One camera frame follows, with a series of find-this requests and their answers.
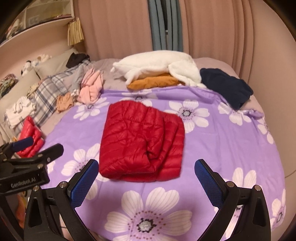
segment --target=stuffed animal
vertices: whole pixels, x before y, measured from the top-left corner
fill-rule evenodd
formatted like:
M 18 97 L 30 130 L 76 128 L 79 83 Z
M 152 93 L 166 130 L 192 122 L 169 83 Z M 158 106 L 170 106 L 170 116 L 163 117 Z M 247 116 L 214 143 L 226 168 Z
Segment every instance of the stuffed animal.
M 23 66 L 21 70 L 21 75 L 26 75 L 32 68 L 35 68 L 38 64 L 43 63 L 49 59 L 51 59 L 52 56 L 48 54 L 42 54 L 41 56 L 38 56 L 37 59 L 34 59 L 33 61 L 27 60 L 25 65 Z
M 27 60 L 27 62 L 24 64 L 22 70 L 21 70 L 21 75 L 24 76 L 26 75 L 30 70 L 32 69 L 31 66 L 31 60 Z

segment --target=folded red jacket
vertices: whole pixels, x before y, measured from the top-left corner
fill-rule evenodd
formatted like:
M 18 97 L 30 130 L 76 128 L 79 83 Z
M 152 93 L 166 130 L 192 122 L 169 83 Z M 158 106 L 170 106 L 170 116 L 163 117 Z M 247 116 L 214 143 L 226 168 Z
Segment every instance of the folded red jacket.
M 31 116 L 27 116 L 24 121 L 19 140 L 32 137 L 34 142 L 33 145 L 26 149 L 17 152 L 20 157 L 33 157 L 44 145 L 44 140 L 41 138 L 41 131 L 35 126 L 35 123 Z
M 184 147 L 180 117 L 135 101 L 111 104 L 101 141 L 99 172 L 131 182 L 180 176 Z

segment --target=screw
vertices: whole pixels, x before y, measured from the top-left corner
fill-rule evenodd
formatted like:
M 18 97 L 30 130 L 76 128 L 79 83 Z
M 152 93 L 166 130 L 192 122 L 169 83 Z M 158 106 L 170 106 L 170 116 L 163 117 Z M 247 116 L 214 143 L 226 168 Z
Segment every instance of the screw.
M 257 191 L 261 191 L 261 187 L 260 187 L 259 185 L 255 185 L 255 189 L 256 189 Z
M 226 184 L 227 184 L 227 186 L 229 186 L 230 188 L 233 188 L 233 187 L 234 187 L 234 183 L 231 182 L 231 181 L 227 182 Z
M 59 183 L 59 187 L 64 188 L 65 186 L 67 186 L 67 184 L 68 184 L 67 182 L 62 181 L 62 182 Z
M 39 190 L 39 186 L 35 186 L 35 187 L 33 187 L 33 191 L 34 192 L 36 192 L 36 191 L 38 191 Z

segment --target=flower print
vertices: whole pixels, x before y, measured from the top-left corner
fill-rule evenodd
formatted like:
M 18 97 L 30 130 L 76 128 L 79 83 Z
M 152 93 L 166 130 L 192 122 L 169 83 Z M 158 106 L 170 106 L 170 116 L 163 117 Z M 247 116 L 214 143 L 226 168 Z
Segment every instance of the flower print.
M 282 224 L 286 214 L 286 189 L 283 190 L 281 201 L 275 199 L 271 207 L 273 218 L 270 220 L 270 227 L 273 230 Z
M 234 170 L 233 176 L 232 176 L 232 181 L 238 186 L 238 187 L 243 187 L 243 188 L 253 188 L 253 186 L 256 184 L 257 181 L 257 175 L 256 171 L 251 170 L 249 171 L 246 176 L 244 177 L 244 173 L 242 168 L 238 167 Z M 215 213 L 218 212 L 218 208 L 214 207 Z M 234 214 L 229 222 L 229 225 L 224 233 L 225 237 L 228 239 L 230 238 L 235 225 L 237 223 L 237 220 L 239 218 L 239 215 L 242 211 L 242 205 L 237 206 L 236 210 L 234 211 Z
M 152 106 L 152 101 L 149 99 L 157 99 L 156 94 L 152 93 L 152 90 L 150 89 L 144 89 L 137 92 L 123 92 L 122 95 L 127 97 L 124 97 L 121 100 L 133 100 L 136 102 L 141 102 L 148 107 Z
M 228 105 L 226 105 L 225 103 L 221 102 L 218 105 L 218 110 L 220 114 L 227 114 L 229 115 L 229 120 L 234 123 L 237 124 L 239 126 L 241 126 L 243 124 L 243 120 L 245 122 L 252 122 L 250 117 L 248 117 L 247 115 L 245 115 L 246 113 L 248 113 L 249 111 L 247 110 L 233 110 L 231 109 Z
M 105 102 L 107 98 L 100 98 L 98 99 L 98 101 L 94 104 L 89 104 L 89 105 L 85 105 L 85 104 L 81 104 L 79 103 L 79 107 L 77 110 L 76 115 L 74 115 L 74 119 L 79 118 L 79 120 L 84 120 L 86 119 L 89 115 L 90 116 L 96 116 L 100 113 L 100 108 L 106 105 L 109 105 L 109 102 Z
M 185 100 L 180 102 L 169 101 L 171 110 L 165 110 L 167 113 L 176 114 L 183 120 L 185 133 L 193 131 L 195 125 L 198 127 L 207 127 L 209 122 L 206 118 L 210 115 L 208 109 L 197 108 L 198 101 Z
M 177 241 L 172 236 L 179 236 L 191 228 L 192 212 L 181 210 L 165 215 L 179 201 L 176 190 L 165 191 L 158 187 L 152 190 L 145 206 L 139 193 L 127 191 L 121 199 L 121 206 L 126 213 L 110 212 L 107 215 L 105 229 L 112 233 L 127 234 L 117 236 L 113 241 Z
M 61 173 L 64 176 L 68 176 L 68 177 L 71 176 L 72 177 L 76 172 L 81 171 L 82 168 L 84 168 L 84 166 L 87 164 L 87 162 L 90 159 L 98 160 L 100 146 L 101 145 L 97 143 L 97 144 L 93 145 L 91 148 L 89 148 L 87 152 L 83 149 L 78 149 L 78 150 L 74 151 L 74 160 L 68 161 L 64 165 L 64 168 L 62 169 Z M 99 181 L 102 181 L 102 182 L 106 182 L 109 180 L 108 178 L 102 177 L 101 174 L 98 174 L 96 179 Z M 93 184 L 86 196 L 86 199 L 92 200 L 97 195 L 97 192 L 98 192 L 98 185 L 96 182 L 93 182 Z
M 265 122 L 265 119 L 264 117 L 262 117 L 261 119 L 257 120 L 260 124 L 257 125 L 258 129 L 261 131 L 261 133 L 263 135 L 266 135 L 266 138 L 267 138 L 267 141 L 270 143 L 270 144 L 273 144 L 274 143 L 274 139 L 272 137 L 272 135 L 270 134 L 270 131 L 268 129 L 268 126 Z
M 47 164 L 47 173 L 51 173 L 54 170 L 55 161 Z

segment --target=purple bedspread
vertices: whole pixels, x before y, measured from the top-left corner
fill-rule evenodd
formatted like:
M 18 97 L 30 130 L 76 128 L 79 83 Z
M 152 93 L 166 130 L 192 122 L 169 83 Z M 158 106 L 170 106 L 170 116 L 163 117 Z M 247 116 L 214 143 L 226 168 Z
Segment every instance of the purple bedspread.
M 64 155 L 49 167 L 50 183 L 69 180 L 86 162 L 99 160 L 108 106 L 133 99 L 184 122 L 185 146 L 181 176 L 166 182 L 131 183 L 98 175 L 77 212 L 86 226 L 114 241 L 194 241 L 209 225 L 217 208 L 194 174 L 203 158 L 213 171 L 237 186 L 258 184 L 266 197 L 272 229 L 285 215 L 284 172 L 262 114 L 233 111 L 217 93 L 184 86 L 140 92 L 106 90 L 94 105 L 73 107 L 46 139 L 44 149 L 61 143 Z M 237 207 L 223 239 L 230 236 Z

